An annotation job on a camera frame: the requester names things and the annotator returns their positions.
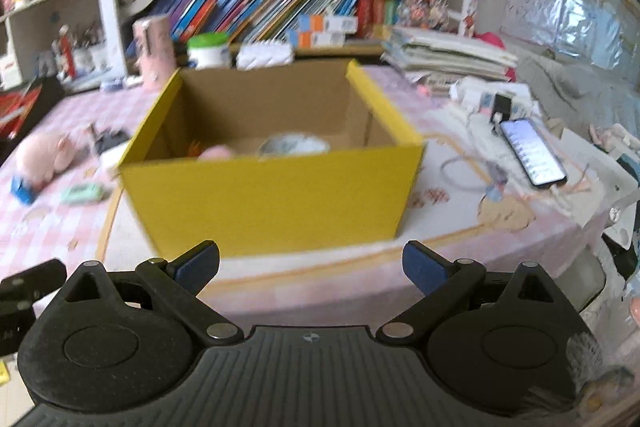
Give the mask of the yellow cardboard box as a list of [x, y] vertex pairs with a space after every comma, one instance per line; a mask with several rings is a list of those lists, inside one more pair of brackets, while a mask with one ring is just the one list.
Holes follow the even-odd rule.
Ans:
[[[270, 136], [320, 136], [329, 153], [260, 156]], [[156, 251], [210, 239], [226, 256], [390, 241], [421, 166], [419, 132], [354, 61], [180, 69], [118, 173]]]

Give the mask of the row of colourful books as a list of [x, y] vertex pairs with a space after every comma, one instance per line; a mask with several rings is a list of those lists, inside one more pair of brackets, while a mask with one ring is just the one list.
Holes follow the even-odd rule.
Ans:
[[286, 40], [313, 16], [352, 17], [359, 0], [154, 0], [149, 13], [167, 15], [172, 38], [185, 43], [206, 32], [232, 42]]

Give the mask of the white bowl in box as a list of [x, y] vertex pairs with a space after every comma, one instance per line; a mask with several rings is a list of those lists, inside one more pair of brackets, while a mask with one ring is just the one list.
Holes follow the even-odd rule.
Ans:
[[260, 147], [260, 156], [288, 157], [308, 156], [329, 153], [331, 145], [320, 136], [288, 132], [270, 136]]

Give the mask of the black smartphone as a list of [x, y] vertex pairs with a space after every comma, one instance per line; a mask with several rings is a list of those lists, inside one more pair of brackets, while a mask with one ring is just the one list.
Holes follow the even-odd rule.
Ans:
[[530, 119], [505, 120], [499, 129], [533, 187], [550, 188], [567, 181], [561, 161]]

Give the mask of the blue plastic packet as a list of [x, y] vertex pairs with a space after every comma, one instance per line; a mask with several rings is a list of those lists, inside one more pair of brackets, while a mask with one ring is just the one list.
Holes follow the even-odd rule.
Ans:
[[23, 205], [32, 205], [38, 193], [24, 179], [14, 176], [11, 180], [11, 193]]

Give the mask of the white jar green lid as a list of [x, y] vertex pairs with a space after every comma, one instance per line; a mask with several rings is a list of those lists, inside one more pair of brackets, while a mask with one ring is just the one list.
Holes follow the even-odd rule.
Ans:
[[231, 68], [229, 37], [225, 32], [206, 32], [186, 43], [188, 64], [194, 69]]

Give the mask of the pink cylindrical dispenser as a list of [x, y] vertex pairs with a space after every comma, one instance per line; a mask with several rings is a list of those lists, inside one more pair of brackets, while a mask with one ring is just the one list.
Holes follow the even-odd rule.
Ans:
[[169, 16], [153, 15], [136, 20], [134, 43], [143, 88], [162, 90], [177, 69]]

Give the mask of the pink checkered tablecloth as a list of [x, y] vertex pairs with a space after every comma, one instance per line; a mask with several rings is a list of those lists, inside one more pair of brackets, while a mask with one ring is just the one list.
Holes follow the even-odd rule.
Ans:
[[[565, 157], [566, 184], [555, 191], [537, 191], [521, 166], [507, 159], [503, 167], [508, 185], [502, 199], [492, 200], [486, 196], [487, 163], [503, 141], [492, 134], [486, 116], [474, 114], [461, 121], [453, 107], [420, 95], [393, 69], [361, 67], [424, 142], [397, 236], [283, 254], [226, 256], [218, 247], [220, 268], [201, 291], [204, 303], [242, 329], [255, 324], [378, 327], [420, 298], [401, 268], [401, 251], [410, 241], [450, 260], [474, 259], [490, 271], [511, 272], [533, 261], [557, 277], [600, 239], [608, 205], [592, 168]], [[96, 124], [124, 128], [133, 138], [164, 89], [72, 96], [43, 119], [40, 130], [81, 139], [88, 124]], [[129, 271], [146, 259], [164, 258], [134, 212], [118, 167], [105, 171], [96, 158], [88, 157], [53, 180], [34, 205], [24, 206], [9, 191], [13, 167], [4, 165], [2, 275], [52, 258], [68, 271], [89, 259], [101, 261], [108, 271]], [[62, 204], [65, 190], [86, 182], [104, 185], [102, 202]]]

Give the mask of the white tissue pack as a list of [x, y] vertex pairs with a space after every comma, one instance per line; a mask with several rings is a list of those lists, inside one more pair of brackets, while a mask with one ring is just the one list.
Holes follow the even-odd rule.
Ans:
[[279, 67], [292, 64], [295, 60], [293, 47], [278, 40], [243, 43], [235, 57], [239, 70]]

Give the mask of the mint green small case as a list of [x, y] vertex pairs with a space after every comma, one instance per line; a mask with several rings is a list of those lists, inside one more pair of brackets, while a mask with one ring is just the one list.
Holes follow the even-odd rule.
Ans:
[[61, 202], [67, 206], [96, 204], [97, 202], [102, 202], [105, 193], [105, 187], [102, 183], [79, 183], [63, 192]]

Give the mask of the stack of papers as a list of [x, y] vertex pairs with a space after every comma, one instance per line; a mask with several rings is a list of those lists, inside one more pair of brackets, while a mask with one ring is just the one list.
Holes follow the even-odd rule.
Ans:
[[442, 72], [508, 80], [518, 58], [492, 43], [449, 32], [395, 26], [381, 60], [401, 72]]

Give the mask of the pink plush pig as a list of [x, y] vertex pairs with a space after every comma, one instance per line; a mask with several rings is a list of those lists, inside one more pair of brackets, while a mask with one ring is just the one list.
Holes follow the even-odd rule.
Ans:
[[14, 176], [41, 190], [72, 165], [77, 153], [78, 146], [67, 133], [36, 132], [16, 148]]

